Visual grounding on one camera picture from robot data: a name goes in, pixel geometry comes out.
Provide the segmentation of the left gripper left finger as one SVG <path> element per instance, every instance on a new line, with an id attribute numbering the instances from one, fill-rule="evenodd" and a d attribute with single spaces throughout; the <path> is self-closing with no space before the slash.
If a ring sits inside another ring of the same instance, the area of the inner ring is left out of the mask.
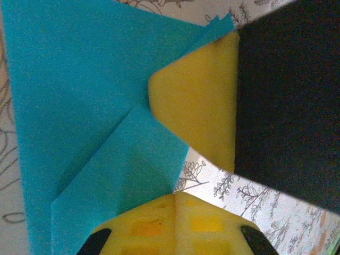
<path id="1" fill-rule="evenodd" d="M 175 195 L 167 194 L 96 227 L 76 255 L 175 255 Z"/>

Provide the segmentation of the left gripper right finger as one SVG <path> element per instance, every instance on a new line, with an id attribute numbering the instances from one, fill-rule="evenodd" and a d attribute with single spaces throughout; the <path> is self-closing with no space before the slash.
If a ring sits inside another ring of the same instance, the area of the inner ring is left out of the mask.
<path id="1" fill-rule="evenodd" d="M 278 255 L 258 226 L 186 192 L 175 194 L 176 255 Z"/>

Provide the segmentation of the blue square paper sheet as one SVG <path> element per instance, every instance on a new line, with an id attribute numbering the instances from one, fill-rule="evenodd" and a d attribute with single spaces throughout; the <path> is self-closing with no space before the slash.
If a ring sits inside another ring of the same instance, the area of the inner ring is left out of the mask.
<path id="1" fill-rule="evenodd" d="M 2 0 L 32 255 L 75 255 L 100 223 L 171 193 L 188 146 L 152 116 L 153 73 L 233 30 L 112 0 Z"/>

